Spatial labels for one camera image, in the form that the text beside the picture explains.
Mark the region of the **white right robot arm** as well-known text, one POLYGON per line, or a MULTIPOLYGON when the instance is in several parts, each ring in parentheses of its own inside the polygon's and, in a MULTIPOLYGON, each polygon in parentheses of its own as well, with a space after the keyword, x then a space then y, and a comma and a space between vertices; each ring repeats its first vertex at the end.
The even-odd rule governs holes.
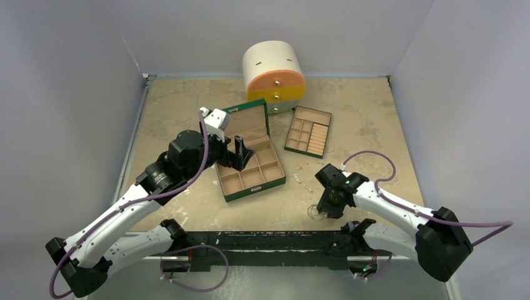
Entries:
POLYGON ((331 164, 315 178, 324 188, 316 205, 319 213, 339 219, 346 207, 363 209, 393 224, 373 219, 347 222, 341 231, 351 237, 358 254, 383 250, 416 261, 432 278, 447 282, 473 251, 456 215, 445 207, 418 206, 378 187, 368 177, 331 164))

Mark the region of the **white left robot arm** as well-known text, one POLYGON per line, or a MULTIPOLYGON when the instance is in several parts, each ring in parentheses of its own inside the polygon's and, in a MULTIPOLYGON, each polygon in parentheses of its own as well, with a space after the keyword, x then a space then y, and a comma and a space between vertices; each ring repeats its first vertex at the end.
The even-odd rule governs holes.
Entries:
POLYGON ((208 167, 220 164, 242 171, 255 151, 243 138, 218 139, 202 131, 180 132, 167 151, 147 166, 122 198, 77 234, 52 238, 46 250, 56 264, 49 291, 54 299, 57 276, 62 275, 77 298, 99 289, 107 278, 130 263, 152 254, 180 255, 190 245, 187 232, 173 219, 131 239, 121 238, 144 217, 186 190, 208 167), (235 150, 230 151, 230 143, 235 150))

